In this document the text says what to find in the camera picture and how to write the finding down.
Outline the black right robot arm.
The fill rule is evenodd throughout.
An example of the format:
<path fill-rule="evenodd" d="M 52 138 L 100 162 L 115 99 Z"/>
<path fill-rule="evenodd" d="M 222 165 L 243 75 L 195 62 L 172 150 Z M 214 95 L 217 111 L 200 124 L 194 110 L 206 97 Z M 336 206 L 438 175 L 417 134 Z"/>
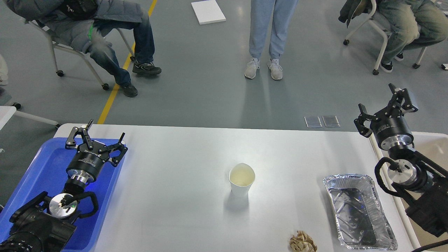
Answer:
<path fill-rule="evenodd" d="M 354 124 L 360 135 L 374 138 L 380 150 L 388 153 L 374 168 L 382 190 L 401 198 L 408 207 L 405 214 L 424 231 L 440 237 L 447 233 L 447 170 L 415 148 L 413 132 L 406 113 L 418 107 L 406 88 L 388 85 L 392 97 L 374 114 L 359 104 L 360 114 Z"/>

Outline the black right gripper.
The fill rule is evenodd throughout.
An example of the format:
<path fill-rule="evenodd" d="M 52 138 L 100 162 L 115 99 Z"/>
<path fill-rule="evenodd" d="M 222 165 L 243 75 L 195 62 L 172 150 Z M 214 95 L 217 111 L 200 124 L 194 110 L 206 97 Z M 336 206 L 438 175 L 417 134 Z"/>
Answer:
<path fill-rule="evenodd" d="M 412 93 L 407 88 L 401 89 L 388 84 L 392 97 L 384 111 L 369 115 L 363 104 L 358 104 L 360 115 L 354 119 L 354 124 L 360 135 L 368 138 L 374 133 L 378 147 L 387 151 L 393 146 L 411 145 L 413 135 L 404 119 L 407 113 L 414 113 L 419 108 L 412 102 Z M 365 121 L 370 121 L 370 128 L 365 127 Z"/>

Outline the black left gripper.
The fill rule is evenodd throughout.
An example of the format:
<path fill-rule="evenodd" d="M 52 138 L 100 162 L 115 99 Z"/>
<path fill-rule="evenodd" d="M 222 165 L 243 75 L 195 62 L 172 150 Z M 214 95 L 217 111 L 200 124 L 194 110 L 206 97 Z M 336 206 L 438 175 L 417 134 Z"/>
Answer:
<path fill-rule="evenodd" d="M 77 149 L 77 153 L 75 153 L 74 158 L 69 163 L 66 173 L 71 179 L 74 179 L 76 176 L 81 177 L 81 182 L 95 182 L 106 161 L 117 167 L 128 150 L 122 142 L 125 136 L 124 132 L 118 142 L 113 145 L 107 146 L 97 140 L 92 141 L 88 134 L 88 129 L 93 124 L 93 121 L 91 119 L 87 125 L 82 127 L 73 127 L 65 143 L 66 149 Z M 77 145 L 74 140 L 77 135 L 80 135 L 83 140 L 81 145 Z M 115 151 L 120 153 L 111 157 L 110 154 Z"/>

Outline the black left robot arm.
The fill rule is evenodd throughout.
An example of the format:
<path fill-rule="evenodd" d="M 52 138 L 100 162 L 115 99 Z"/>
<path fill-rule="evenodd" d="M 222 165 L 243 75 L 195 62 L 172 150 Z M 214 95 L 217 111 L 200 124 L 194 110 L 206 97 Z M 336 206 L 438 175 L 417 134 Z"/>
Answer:
<path fill-rule="evenodd" d="M 88 252 L 102 228 L 128 148 L 91 139 L 92 121 L 52 138 L 1 212 L 2 252 Z"/>

